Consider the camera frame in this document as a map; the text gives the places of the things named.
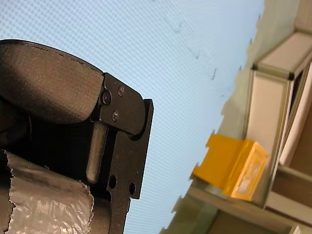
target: light blue wall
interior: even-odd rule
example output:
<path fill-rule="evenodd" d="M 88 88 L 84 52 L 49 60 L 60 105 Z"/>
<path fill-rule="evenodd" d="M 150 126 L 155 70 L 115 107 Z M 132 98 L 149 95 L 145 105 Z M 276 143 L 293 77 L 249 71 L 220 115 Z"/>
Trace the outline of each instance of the light blue wall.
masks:
<path fill-rule="evenodd" d="M 167 227 L 218 129 L 263 0 L 2 0 L 0 39 L 78 56 L 155 105 L 140 200 L 126 234 Z"/>

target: crinkled foil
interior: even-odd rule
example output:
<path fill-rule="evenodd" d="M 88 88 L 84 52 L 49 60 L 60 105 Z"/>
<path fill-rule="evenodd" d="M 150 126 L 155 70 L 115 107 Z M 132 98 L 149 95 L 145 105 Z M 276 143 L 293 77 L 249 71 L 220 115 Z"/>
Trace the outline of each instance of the crinkled foil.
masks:
<path fill-rule="evenodd" d="M 6 152 L 15 205 L 6 234 L 87 234 L 94 199 L 82 182 Z"/>

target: mounting hole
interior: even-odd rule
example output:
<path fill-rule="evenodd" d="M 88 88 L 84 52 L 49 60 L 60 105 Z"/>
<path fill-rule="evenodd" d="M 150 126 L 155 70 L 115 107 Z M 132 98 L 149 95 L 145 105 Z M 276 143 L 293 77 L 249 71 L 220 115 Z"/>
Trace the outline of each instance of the mounting hole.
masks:
<path fill-rule="evenodd" d="M 133 195 L 136 192 L 136 184 L 131 183 L 129 186 L 129 193 Z"/>
<path fill-rule="evenodd" d="M 109 187 L 113 189 L 114 187 L 116 187 L 116 184 L 117 184 L 116 176 L 111 175 L 111 177 L 109 178 Z"/>

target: screw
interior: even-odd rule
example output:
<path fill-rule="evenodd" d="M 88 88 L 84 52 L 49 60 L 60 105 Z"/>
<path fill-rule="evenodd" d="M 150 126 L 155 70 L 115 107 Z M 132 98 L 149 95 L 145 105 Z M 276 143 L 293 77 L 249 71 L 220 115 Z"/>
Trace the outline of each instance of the screw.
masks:
<path fill-rule="evenodd" d="M 124 92 L 125 92 L 125 88 L 124 88 L 122 85 L 119 86 L 119 87 L 118 87 L 118 95 L 119 95 L 120 97 L 122 97 L 123 94 L 124 94 Z"/>
<path fill-rule="evenodd" d="M 118 112 L 117 112 L 117 111 L 113 111 L 113 113 L 112 113 L 112 120 L 113 120 L 114 122 L 116 122 L 117 119 L 118 119 Z"/>
<path fill-rule="evenodd" d="M 102 102 L 105 105 L 109 105 L 111 104 L 111 101 L 112 101 L 111 93 L 108 90 L 104 91 L 102 93 Z"/>

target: yellow box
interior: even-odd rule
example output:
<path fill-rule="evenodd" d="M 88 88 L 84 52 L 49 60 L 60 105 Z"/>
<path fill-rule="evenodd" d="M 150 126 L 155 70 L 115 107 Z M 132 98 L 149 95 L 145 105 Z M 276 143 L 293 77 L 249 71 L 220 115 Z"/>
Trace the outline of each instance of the yellow box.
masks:
<path fill-rule="evenodd" d="M 212 134 L 208 152 L 193 175 L 222 189 L 222 193 L 251 200 L 269 155 L 255 141 Z"/>

